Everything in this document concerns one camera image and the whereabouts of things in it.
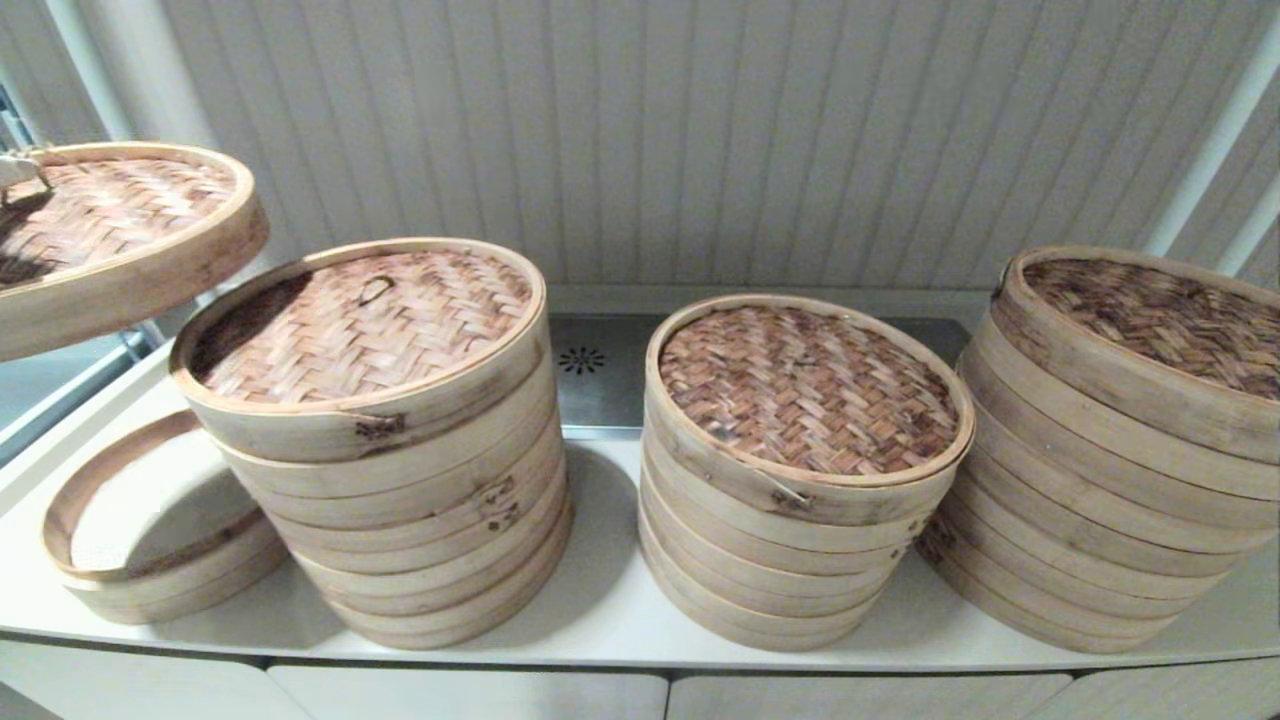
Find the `light bamboo lid frayed handle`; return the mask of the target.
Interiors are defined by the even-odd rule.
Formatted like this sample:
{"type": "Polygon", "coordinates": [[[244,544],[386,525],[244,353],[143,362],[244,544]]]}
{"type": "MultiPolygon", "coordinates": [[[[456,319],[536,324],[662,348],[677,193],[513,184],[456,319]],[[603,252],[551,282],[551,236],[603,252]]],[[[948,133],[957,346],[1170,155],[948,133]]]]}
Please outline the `light bamboo lid frayed handle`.
{"type": "Polygon", "coordinates": [[[253,174],[225,154],[146,142],[13,154],[40,177],[0,190],[0,363],[187,304],[268,242],[253,174]]]}

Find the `dark brown woven bamboo lid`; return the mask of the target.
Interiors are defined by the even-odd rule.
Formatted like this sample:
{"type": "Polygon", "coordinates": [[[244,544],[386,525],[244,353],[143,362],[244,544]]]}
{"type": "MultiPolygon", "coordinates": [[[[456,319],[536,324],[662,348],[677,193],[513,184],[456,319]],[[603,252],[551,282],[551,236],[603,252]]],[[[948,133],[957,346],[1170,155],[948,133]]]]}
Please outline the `dark brown woven bamboo lid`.
{"type": "Polygon", "coordinates": [[[1033,363],[1148,427],[1280,464],[1280,292],[1189,263],[1062,246],[1006,265],[991,311],[1033,363]]]}

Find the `bamboo steamer basket tier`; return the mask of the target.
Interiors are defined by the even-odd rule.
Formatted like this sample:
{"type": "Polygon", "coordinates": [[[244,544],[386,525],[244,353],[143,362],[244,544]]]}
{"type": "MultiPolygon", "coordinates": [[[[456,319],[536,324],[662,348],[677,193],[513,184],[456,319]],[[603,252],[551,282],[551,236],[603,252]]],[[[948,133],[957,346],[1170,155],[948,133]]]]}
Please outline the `bamboo steamer basket tier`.
{"type": "Polygon", "coordinates": [[[493,560],[444,585],[428,591],[425,600],[408,594],[411,611],[371,611],[372,597],[343,597],[312,579],[324,602],[361,637],[401,650],[434,650],[481,635],[522,610],[548,582],[568,543],[572,505],[567,484],[539,501],[535,523],[512,528],[493,543],[493,560]]]}
{"type": "Polygon", "coordinates": [[[397,489],[448,471],[493,477],[535,443],[556,414],[556,369],[544,340],[535,370],[506,398],[477,416],[416,443],[342,462],[283,462],[232,448],[214,438],[238,477],[276,495],[343,498],[397,489]]]}
{"type": "Polygon", "coordinates": [[[420,651],[458,644],[506,623],[536,596],[564,553],[572,523],[573,510],[567,507],[530,560],[494,585],[442,610],[384,616],[337,600],[325,602],[352,632],[385,647],[420,651]]]}
{"type": "Polygon", "coordinates": [[[42,541],[90,609],[175,598],[284,544],[189,411],[133,430],[72,473],[45,512],[42,541]]]}
{"type": "Polygon", "coordinates": [[[1248,530],[1222,544],[1224,530],[1157,512],[1089,483],[1019,443],[996,455],[975,445],[957,469],[951,496],[1028,553],[1102,585],[1134,593],[1158,582],[1207,584],[1267,544],[1274,530],[1248,530]]]}
{"type": "Polygon", "coordinates": [[[648,469],[641,470],[640,488],[645,507],[659,518],[655,525],[664,538],[676,541],[712,568],[737,564],[740,577],[764,577],[767,571],[813,577],[888,571],[908,552],[906,543],[855,553],[792,548],[731,527],[677,493],[663,491],[648,469]]]}
{"type": "Polygon", "coordinates": [[[963,363],[988,372],[1050,419],[1126,460],[1225,495],[1280,501],[1280,466],[1221,454],[1148,428],[1043,372],[1005,342],[991,350],[974,341],[963,351],[957,369],[963,363]]]}
{"type": "Polygon", "coordinates": [[[965,600],[992,618],[1051,644],[1112,653],[1147,642],[1194,603],[1105,588],[1020,546],[1024,532],[998,528],[947,503],[915,546],[965,600]]]}
{"type": "Polygon", "coordinates": [[[870,593],[881,588],[895,565],[847,575],[809,575],[762,566],[739,557],[691,532],[666,511],[640,505],[645,527],[659,544],[692,577],[708,577],[712,587],[742,597],[773,594],[790,598],[835,598],[870,593]]]}
{"type": "Polygon", "coordinates": [[[983,553],[1023,580],[1083,607],[1120,618],[1165,618],[1212,589],[1236,565],[1216,556],[1210,574],[1166,575],[1129,568],[1073,547],[1032,524],[1007,502],[960,471],[916,538],[928,550],[983,553]]]}
{"type": "Polygon", "coordinates": [[[983,553],[916,552],[968,602],[1019,632],[1065,650],[1117,653],[1144,644],[1176,619],[1112,616],[1061,600],[983,553]]]}
{"type": "Polygon", "coordinates": [[[975,407],[983,411],[978,446],[1001,468],[1060,503],[1094,491],[1098,498],[1089,501],[1088,509],[1129,502],[1239,536],[1277,528],[1276,503],[1225,495],[1144,468],[1070,432],[988,372],[968,363],[959,370],[975,407]]]}
{"type": "Polygon", "coordinates": [[[330,600],[379,615],[412,615],[444,609],[474,597],[517,570],[545,541],[568,502],[566,460],[535,500],[485,519],[454,536],[433,542],[433,565],[419,560],[408,571],[369,574],[342,571],[312,555],[293,552],[296,562],[330,600]]]}
{"type": "Polygon", "coordinates": [[[876,591],[869,600],[829,616],[786,618],[721,598],[648,546],[643,547],[643,557],[658,587],[687,618],[728,641],[759,650],[804,651],[832,644],[854,632],[883,594],[876,591]]]}
{"type": "Polygon", "coordinates": [[[517,464],[527,455],[541,461],[561,432],[556,410],[540,411],[466,462],[434,475],[413,471],[412,484],[346,498],[279,495],[244,479],[250,495],[285,536],[307,546],[343,553],[403,550],[453,534],[481,521],[515,497],[524,482],[517,464]]]}
{"type": "Polygon", "coordinates": [[[694,527],[716,527],[795,550],[820,553],[864,553],[905,544],[915,538],[932,512],[865,527],[828,525],[755,509],[675,461],[659,445],[641,442],[644,469],[669,506],[694,527]]]}
{"type": "Polygon", "coordinates": [[[1060,503],[1001,468],[978,446],[983,411],[975,409],[975,438],[965,459],[972,478],[991,491],[1002,491],[1011,507],[1036,527],[1085,550],[1129,568],[1166,575],[1210,574],[1216,556],[1238,559],[1267,544],[1276,530],[1260,533],[1224,532],[1215,527],[1183,521],[1129,502],[1088,509],[1098,498],[1087,491],[1074,502],[1060,503]]]}
{"type": "Polygon", "coordinates": [[[714,618],[722,625],[733,624],[756,634],[815,635],[847,632],[870,611],[886,587],[882,582],[854,606],[826,615],[795,616],[765,612],[733,602],[700,583],[675,561],[648,524],[639,527],[639,537],[643,556],[652,574],[673,603],[681,609],[696,610],[700,616],[714,618]]]}
{"type": "Polygon", "coordinates": [[[544,361],[463,424],[353,461],[269,461],[216,446],[269,512],[330,529],[376,527],[422,518],[498,480],[544,433],[556,400],[556,372],[544,361]]]}
{"type": "Polygon", "coordinates": [[[204,611],[229,600],[274,571],[288,557],[287,547],[284,544],[275,544],[266,552],[242,562],[228,574],[193,591],[179,593],[175,598],[159,600],[131,607],[91,607],[91,611],[111,623],[125,625],[166,623],[204,611]]]}
{"type": "Polygon", "coordinates": [[[338,530],[268,518],[308,560],[338,571],[390,574],[448,562],[497,539],[564,483],[559,428],[481,489],[435,514],[396,525],[338,530]]]}

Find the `reddish-brown woven bamboo lid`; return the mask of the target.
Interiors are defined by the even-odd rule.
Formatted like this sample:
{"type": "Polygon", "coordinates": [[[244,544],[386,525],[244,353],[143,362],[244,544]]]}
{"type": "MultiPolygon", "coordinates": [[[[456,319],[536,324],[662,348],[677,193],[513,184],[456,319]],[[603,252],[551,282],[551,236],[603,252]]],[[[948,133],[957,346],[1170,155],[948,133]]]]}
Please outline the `reddish-brown woven bamboo lid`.
{"type": "Polygon", "coordinates": [[[643,439],[695,480],[800,521],[927,515],[977,434],[938,355],[867,314],[736,293],[671,314],[645,356],[643,439]]]}

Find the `beige cabinet door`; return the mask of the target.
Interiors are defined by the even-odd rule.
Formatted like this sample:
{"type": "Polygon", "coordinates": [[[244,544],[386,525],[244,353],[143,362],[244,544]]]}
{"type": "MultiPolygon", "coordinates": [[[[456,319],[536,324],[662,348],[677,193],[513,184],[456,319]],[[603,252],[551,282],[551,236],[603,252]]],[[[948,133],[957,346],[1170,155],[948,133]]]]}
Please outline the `beige cabinet door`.
{"type": "Polygon", "coordinates": [[[0,683],[63,720],[312,720],[234,661],[0,641],[0,683]]]}
{"type": "Polygon", "coordinates": [[[1023,720],[1066,674],[969,676],[689,676],[666,720],[1023,720]]]}
{"type": "Polygon", "coordinates": [[[645,673],[275,666],[314,720],[664,720],[669,682],[645,673]]]}

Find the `stainless steel drain tray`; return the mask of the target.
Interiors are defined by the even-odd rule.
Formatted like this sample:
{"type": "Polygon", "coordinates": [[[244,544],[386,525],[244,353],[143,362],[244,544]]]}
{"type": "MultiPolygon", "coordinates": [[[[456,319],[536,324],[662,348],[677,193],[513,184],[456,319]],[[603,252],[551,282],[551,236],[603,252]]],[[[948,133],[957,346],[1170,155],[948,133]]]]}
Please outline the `stainless steel drain tray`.
{"type": "Polygon", "coordinates": [[[664,315],[550,318],[559,415],[568,438],[636,437],[643,425],[648,345],[664,315]]]}

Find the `thin white pole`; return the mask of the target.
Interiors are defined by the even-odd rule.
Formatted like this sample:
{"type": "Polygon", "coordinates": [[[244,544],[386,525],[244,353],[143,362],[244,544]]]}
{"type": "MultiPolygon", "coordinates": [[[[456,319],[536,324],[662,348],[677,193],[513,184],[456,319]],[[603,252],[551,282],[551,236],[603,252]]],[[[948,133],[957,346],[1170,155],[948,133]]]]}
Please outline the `thin white pole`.
{"type": "Polygon", "coordinates": [[[1276,170],[1248,217],[1219,255],[1213,270],[1236,275],[1265,241],[1267,228],[1280,217],[1280,169],[1276,170]]]}
{"type": "Polygon", "coordinates": [[[1175,245],[1215,177],[1228,160],[1249,118],[1277,72],[1280,72],[1280,0],[1263,17],[1263,35],[1231,87],[1203,142],[1192,154],[1165,209],[1149,225],[1140,251],[1164,258],[1175,245]]]}

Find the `grey metal rack frame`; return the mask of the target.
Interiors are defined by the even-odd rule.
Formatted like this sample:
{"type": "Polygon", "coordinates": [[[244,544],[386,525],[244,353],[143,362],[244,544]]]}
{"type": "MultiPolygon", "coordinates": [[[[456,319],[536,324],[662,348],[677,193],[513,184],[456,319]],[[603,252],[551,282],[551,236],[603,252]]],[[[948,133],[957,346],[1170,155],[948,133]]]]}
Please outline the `grey metal rack frame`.
{"type": "MultiPolygon", "coordinates": [[[[0,152],[35,150],[35,133],[27,126],[14,97],[0,81],[0,152]]],[[[154,319],[128,325],[114,333],[128,359],[137,363],[147,357],[166,341],[164,332],[154,319]]]]}

